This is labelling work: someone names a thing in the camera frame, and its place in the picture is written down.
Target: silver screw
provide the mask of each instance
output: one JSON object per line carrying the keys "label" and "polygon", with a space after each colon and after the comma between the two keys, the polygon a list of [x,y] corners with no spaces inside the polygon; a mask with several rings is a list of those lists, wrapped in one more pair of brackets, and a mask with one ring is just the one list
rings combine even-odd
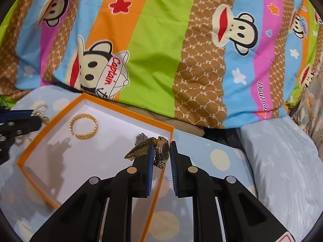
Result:
{"label": "silver screw", "polygon": [[227,177],[227,182],[230,184],[234,184],[236,182],[236,178],[234,176]]}
{"label": "silver screw", "polygon": [[99,182],[99,179],[97,177],[91,177],[88,181],[91,185],[95,185]]}
{"label": "silver screw", "polygon": [[129,174],[134,174],[134,173],[136,173],[137,172],[137,168],[135,168],[135,167],[129,167],[128,169],[127,169],[127,172],[129,173]]}
{"label": "silver screw", "polygon": [[190,166],[188,168],[188,172],[196,173],[197,171],[198,171],[198,168],[196,166]]}

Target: colorful striped blanket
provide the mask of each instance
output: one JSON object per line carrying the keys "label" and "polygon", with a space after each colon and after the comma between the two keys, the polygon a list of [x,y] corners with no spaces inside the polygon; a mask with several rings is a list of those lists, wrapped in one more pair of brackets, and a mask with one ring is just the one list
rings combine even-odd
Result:
{"label": "colorful striped blanket", "polygon": [[194,125],[240,127],[286,114],[298,74],[319,61],[320,24],[308,0],[19,0],[0,89],[17,99],[58,80]]}

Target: polka dot fabric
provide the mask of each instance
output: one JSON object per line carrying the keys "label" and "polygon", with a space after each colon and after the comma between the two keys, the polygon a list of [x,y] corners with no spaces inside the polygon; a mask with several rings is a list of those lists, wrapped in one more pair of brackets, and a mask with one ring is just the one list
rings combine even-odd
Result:
{"label": "polka dot fabric", "polygon": [[[46,103],[45,115],[53,118],[79,94],[56,86],[43,86],[17,102],[13,109],[28,109]],[[21,146],[14,145],[10,160],[0,167],[0,207],[23,241],[31,236],[52,215],[54,210],[30,186],[15,164],[30,141],[30,135]],[[191,157],[196,165],[210,175],[224,178],[236,176],[253,194],[256,193],[249,163],[243,152],[207,139],[175,130],[179,153]],[[168,162],[159,192],[156,208],[145,242],[193,242],[193,206],[191,198],[178,199],[173,190],[172,171]]]}
{"label": "polka dot fabric", "polygon": [[[233,175],[256,196],[250,165],[241,150],[179,130],[175,130],[173,140],[176,141],[178,152],[188,155],[193,165],[215,177]],[[192,198],[175,197],[170,162],[166,166],[145,242],[159,241],[193,242]]]}
{"label": "polka dot fabric", "polygon": [[[45,103],[48,106],[45,116],[53,118],[78,96],[77,93],[56,86],[43,86],[18,101],[12,110],[30,109]],[[23,241],[29,241],[54,212],[27,182],[15,163],[36,135],[36,132],[30,134],[20,146],[13,145],[10,149],[10,160],[0,166],[0,207]]]}

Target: beige dot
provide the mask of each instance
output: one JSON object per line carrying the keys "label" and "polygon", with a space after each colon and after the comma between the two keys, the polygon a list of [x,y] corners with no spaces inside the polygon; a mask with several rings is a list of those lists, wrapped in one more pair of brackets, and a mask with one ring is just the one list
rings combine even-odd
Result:
{"label": "beige dot", "polygon": [[26,182],[26,192],[31,201],[35,202],[36,204],[46,203],[42,196],[33,188],[33,186],[29,182]]}
{"label": "beige dot", "polygon": [[250,187],[248,187],[248,190],[255,196],[255,197],[257,197],[257,195],[256,195],[256,189],[255,189],[255,187],[254,186],[250,186]]}
{"label": "beige dot", "polygon": [[66,107],[68,104],[69,100],[67,98],[58,99],[53,103],[53,110],[59,112],[62,109],[64,109],[64,107]]}
{"label": "beige dot", "polygon": [[162,184],[160,186],[160,191],[159,191],[159,197],[164,197],[167,195],[168,190],[170,189],[171,184],[166,180],[165,178],[162,181]]}
{"label": "beige dot", "polygon": [[34,235],[33,231],[31,230],[31,227],[23,220],[19,220],[18,224],[19,224],[19,231],[21,233],[21,236],[25,241],[29,241],[31,237]]}
{"label": "beige dot", "polygon": [[220,149],[215,149],[211,152],[211,161],[221,171],[228,170],[230,167],[230,159],[227,153]]}
{"label": "beige dot", "polygon": [[152,215],[148,232],[156,240],[168,241],[180,232],[180,222],[170,212],[157,211]]}

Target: pink stripe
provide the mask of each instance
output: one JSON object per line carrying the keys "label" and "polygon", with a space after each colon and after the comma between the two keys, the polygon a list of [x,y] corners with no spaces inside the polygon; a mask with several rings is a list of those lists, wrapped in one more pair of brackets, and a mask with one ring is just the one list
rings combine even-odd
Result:
{"label": "pink stripe", "polygon": [[[268,5],[271,4],[278,7],[279,16],[274,15],[268,8]],[[251,85],[251,94],[257,104],[257,111],[267,111],[266,119],[271,118],[271,113],[269,111],[273,109],[270,95],[269,71],[275,59],[275,43],[282,27],[282,20],[283,0],[264,0],[262,33],[260,44],[254,58],[255,81]],[[266,31],[269,33],[270,30],[272,31],[271,37],[266,34]],[[255,114],[258,116],[259,120],[264,120],[264,115]]]}
{"label": "pink stripe", "polygon": [[[47,61],[48,61],[48,57],[49,54],[51,52],[51,48],[54,42],[54,39],[56,37],[56,34],[59,30],[59,27],[61,26],[63,20],[66,18],[67,15],[67,11],[69,8],[69,3],[70,0],[68,0],[68,6],[67,9],[64,13],[64,15],[62,15],[59,19],[59,24],[55,27],[49,27],[45,21],[42,22],[41,24],[41,35],[40,35],[40,76],[41,78],[43,78],[45,69],[46,69],[46,65],[47,65]],[[45,82],[43,80],[41,80],[40,82],[40,86],[44,86],[44,85],[48,85],[50,83]]]}

